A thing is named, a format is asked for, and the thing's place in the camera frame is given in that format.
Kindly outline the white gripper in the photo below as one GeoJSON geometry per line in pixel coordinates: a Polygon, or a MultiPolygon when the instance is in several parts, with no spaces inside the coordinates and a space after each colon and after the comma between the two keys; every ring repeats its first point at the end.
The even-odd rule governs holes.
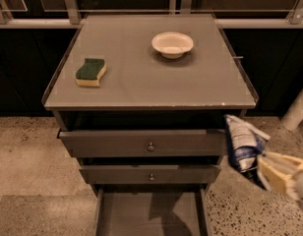
{"type": "Polygon", "coordinates": [[[303,159],[277,152],[257,156],[257,174],[264,187],[295,200],[303,211],[303,159]]]}

